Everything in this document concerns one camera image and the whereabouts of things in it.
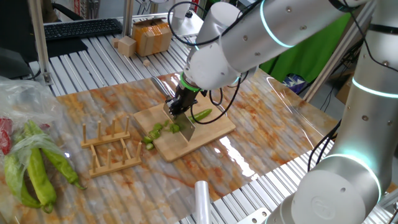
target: wooden cutting board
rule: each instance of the wooden cutting board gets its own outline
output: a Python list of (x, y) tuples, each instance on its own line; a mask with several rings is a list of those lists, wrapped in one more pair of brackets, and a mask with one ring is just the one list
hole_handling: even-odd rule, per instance
[[(210, 121), (221, 114), (221, 111), (211, 104), (208, 98), (198, 94), (197, 100), (198, 103), (193, 105), (194, 114), (205, 109), (213, 109), (213, 111), (201, 121)], [(190, 111), (188, 110), (185, 114), (190, 116)], [(134, 118), (146, 134), (152, 130), (155, 123), (163, 124), (169, 119), (163, 111), (163, 104), (135, 113)], [(168, 131), (161, 131), (160, 138), (154, 140), (154, 146), (165, 161), (172, 162), (209, 142), (219, 139), (236, 128), (232, 121), (226, 116), (222, 116), (220, 119), (210, 124), (202, 125), (195, 123), (195, 126), (195, 132), (189, 142), (185, 140), (180, 132), (173, 134)]]

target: green backdrop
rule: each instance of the green backdrop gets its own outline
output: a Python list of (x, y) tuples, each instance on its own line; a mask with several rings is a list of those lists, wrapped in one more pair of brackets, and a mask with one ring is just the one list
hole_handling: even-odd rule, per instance
[(349, 17), (349, 14), (343, 15), (307, 40), (263, 63), (260, 68), (280, 82), (290, 73), (312, 82), (336, 49)]

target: keyboard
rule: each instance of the keyboard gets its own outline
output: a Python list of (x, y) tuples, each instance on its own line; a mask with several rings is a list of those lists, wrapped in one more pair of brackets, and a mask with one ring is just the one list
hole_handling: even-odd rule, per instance
[(78, 22), (60, 22), (44, 26), (46, 40), (72, 37), (94, 37), (98, 35), (121, 34), (122, 25), (117, 19), (93, 19)]

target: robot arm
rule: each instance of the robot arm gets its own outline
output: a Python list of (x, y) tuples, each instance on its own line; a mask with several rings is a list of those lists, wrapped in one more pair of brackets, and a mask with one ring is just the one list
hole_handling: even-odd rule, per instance
[(193, 104), (198, 90), (215, 90), (235, 82), (241, 73), (254, 74), (260, 63), (272, 59), (370, 0), (258, 0), (241, 14), (239, 9), (214, 4), (196, 42), (175, 98), (168, 102), (174, 115)]
[[(263, 0), (239, 17), (226, 3), (210, 9), (168, 104), (186, 111), (199, 89), (229, 85), (370, 0)], [(301, 181), (267, 224), (362, 223), (391, 183), (398, 145), (398, 1), (377, 2), (353, 78), (338, 138), (329, 155)]]

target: knife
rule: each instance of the knife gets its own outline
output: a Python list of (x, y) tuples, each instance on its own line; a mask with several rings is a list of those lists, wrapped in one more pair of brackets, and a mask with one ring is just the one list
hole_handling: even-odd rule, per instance
[[(170, 92), (164, 87), (161, 80), (157, 77), (150, 78), (156, 88), (166, 97), (166, 99), (171, 99), (173, 96)], [(185, 113), (179, 115), (172, 115), (170, 114), (169, 106), (167, 103), (164, 103), (163, 110), (164, 113), (173, 121), (173, 123), (177, 124), (180, 127), (180, 132), (184, 136), (184, 138), (189, 141), (192, 138), (193, 132), (195, 131), (195, 125), (189, 120)]]

